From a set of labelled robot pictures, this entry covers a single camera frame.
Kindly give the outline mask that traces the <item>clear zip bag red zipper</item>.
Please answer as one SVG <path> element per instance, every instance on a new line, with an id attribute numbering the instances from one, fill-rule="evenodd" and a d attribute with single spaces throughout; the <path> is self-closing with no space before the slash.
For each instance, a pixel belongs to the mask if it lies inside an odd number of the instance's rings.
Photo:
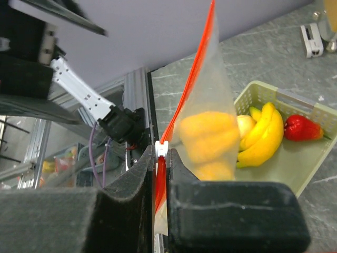
<path id="1" fill-rule="evenodd" d="M 154 232 L 167 235 L 166 168 L 176 149 L 200 180 L 234 179 L 239 127 L 230 82 L 220 55 L 216 3 L 211 1 L 204 32 L 179 104 L 155 144 Z"/>

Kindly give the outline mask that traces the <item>tan potato toy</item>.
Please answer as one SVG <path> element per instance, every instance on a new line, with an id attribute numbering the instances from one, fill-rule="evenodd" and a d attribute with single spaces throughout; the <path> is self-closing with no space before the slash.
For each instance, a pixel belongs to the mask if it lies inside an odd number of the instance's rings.
<path id="1" fill-rule="evenodd" d="M 256 125 L 256 121 L 250 115 L 238 115 L 236 117 L 242 140 Z"/>

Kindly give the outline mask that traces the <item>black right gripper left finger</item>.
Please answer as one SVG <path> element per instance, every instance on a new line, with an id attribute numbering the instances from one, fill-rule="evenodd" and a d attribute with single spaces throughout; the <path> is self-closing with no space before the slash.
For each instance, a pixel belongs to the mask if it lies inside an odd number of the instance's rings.
<path id="1" fill-rule="evenodd" d="M 1 191 L 1 252 L 152 251 L 152 146 L 104 189 Z"/>

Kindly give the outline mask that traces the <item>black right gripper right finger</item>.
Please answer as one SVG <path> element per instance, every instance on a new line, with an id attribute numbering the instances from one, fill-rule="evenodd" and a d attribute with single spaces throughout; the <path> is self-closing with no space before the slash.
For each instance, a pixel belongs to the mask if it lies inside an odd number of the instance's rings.
<path id="1" fill-rule="evenodd" d="M 292 190 L 276 182 L 200 181 L 171 149 L 170 252 L 305 252 L 311 236 Z"/>

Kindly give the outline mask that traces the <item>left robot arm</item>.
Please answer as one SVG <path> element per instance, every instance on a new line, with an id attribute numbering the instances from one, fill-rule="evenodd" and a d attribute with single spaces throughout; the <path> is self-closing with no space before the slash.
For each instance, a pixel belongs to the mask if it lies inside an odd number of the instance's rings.
<path id="1" fill-rule="evenodd" d="M 57 44 L 56 30 L 1 1 L 1 114 L 78 124 L 71 112 L 49 100 L 55 83 L 89 111 L 107 136 L 145 146 L 143 110 L 120 109 L 76 75 Z"/>

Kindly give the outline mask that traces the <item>yellow bell pepper toy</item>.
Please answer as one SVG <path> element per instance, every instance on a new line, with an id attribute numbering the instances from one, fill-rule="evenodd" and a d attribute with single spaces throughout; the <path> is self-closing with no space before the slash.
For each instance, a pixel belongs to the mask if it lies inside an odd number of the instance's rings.
<path id="1" fill-rule="evenodd" d="M 178 125 L 195 176 L 204 181 L 234 180 L 240 133 L 236 117 L 219 111 L 188 116 Z"/>

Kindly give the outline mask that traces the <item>yellow banana bunch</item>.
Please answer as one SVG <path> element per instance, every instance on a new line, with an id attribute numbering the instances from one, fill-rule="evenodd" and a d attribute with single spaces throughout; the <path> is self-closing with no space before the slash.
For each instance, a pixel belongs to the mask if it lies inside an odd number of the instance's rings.
<path id="1" fill-rule="evenodd" d="M 283 133 L 282 116 L 271 102 L 266 103 L 261 118 L 240 143 L 236 167 L 257 167 L 265 163 L 281 145 Z"/>

